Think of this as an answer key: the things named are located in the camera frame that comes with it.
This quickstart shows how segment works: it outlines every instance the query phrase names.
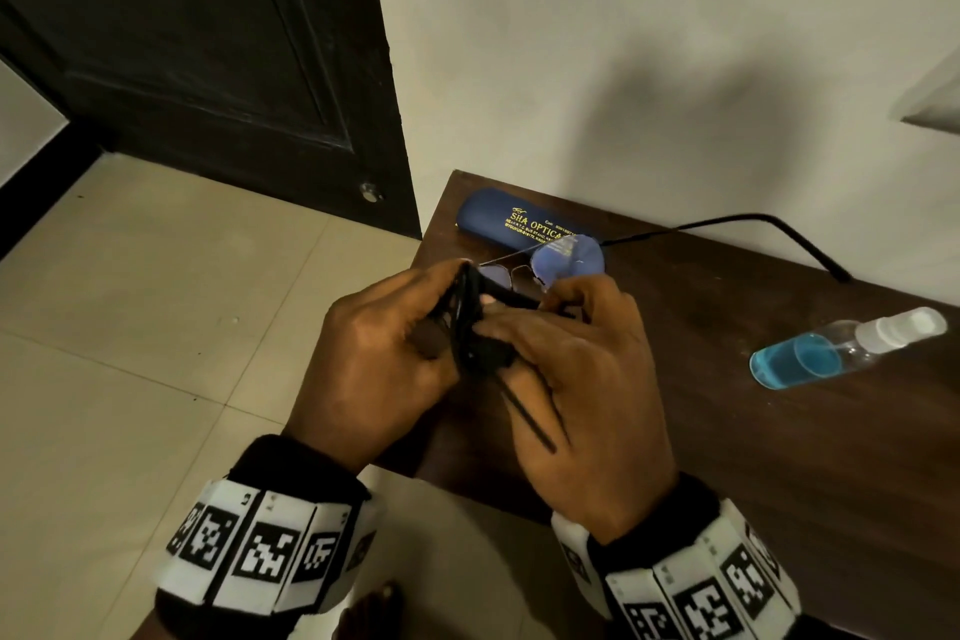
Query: person's left hand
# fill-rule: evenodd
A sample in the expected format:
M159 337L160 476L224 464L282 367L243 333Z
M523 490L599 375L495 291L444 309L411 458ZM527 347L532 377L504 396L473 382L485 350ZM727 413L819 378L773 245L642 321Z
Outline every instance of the person's left hand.
M412 268L330 306L284 435L353 473L405 436L458 379L449 347L428 359L407 337L462 263Z

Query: person's right hand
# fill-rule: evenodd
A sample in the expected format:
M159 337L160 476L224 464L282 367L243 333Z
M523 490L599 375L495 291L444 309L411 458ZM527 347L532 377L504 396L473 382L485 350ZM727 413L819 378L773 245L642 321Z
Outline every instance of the person's right hand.
M570 304L582 307L582 322L552 313ZM474 330L522 356L501 377L557 445L547 451L508 403L527 479L551 509L601 544L624 536L678 476L634 297L609 276L584 276L554 283L539 311L486 309Z

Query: door panel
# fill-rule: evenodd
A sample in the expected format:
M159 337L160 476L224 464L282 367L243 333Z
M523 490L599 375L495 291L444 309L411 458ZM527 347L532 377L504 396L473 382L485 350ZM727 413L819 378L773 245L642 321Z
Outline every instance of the door panel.
M111 149L420 234L379 0L0 0L0 55Z

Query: transparent plastic bottle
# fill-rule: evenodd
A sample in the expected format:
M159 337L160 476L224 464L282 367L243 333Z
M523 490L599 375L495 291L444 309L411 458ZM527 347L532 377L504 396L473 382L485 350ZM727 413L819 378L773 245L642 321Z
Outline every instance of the transparent plastic bottle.
M865 369L946 330L947 320L929 306L862 323L842 319L754 352L750 372L764 388L784 390Z

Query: blue liquid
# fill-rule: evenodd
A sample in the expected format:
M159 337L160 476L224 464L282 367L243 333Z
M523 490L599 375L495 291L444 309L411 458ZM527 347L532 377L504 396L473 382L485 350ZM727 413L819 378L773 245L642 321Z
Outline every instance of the blue liquid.
M801 334L750 357L750 372L764 388L783 390L843 372L843 361L825 336Z

